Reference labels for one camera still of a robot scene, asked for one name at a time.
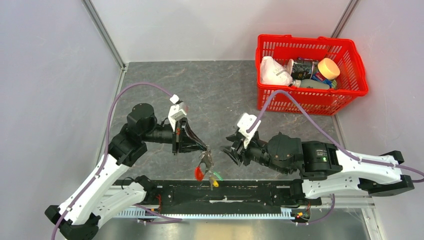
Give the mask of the keyring bunch with tags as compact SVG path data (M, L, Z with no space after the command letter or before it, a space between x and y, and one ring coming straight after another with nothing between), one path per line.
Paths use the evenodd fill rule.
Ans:
M207 149L199 155L199 164L194 169L194 178L198 182L208 180L211 190L220 187L221 175L214 170L212 151Z

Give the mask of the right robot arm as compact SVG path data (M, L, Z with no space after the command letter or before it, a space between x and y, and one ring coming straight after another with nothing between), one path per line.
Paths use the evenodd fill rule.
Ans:
M397 150L377 156L342 152L332 143L301 141L281 132L269 141L261 140L255 132L247 146L239 132L227 140L232 144L222 146L221 151L239 166L256 162L284 175L298 172L301 180L288 191L289 200L296 205L339 191L390 197L415 188L411 177L396 167L404 162Z

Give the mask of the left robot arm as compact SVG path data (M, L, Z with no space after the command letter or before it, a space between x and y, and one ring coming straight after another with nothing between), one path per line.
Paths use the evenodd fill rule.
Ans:
M169 109L169 123L159 124L152 105L135 105L86 180L66 201L46 209L45 215L56 230L67 240L91 240L108 220L125 208L140 202L152 204L157 191L146 176L137 177L130 186L106 200L102 197L147 152L147 143L170 144L174 155L206 151L207 145L191 130L187 113L187 105L178 101Z

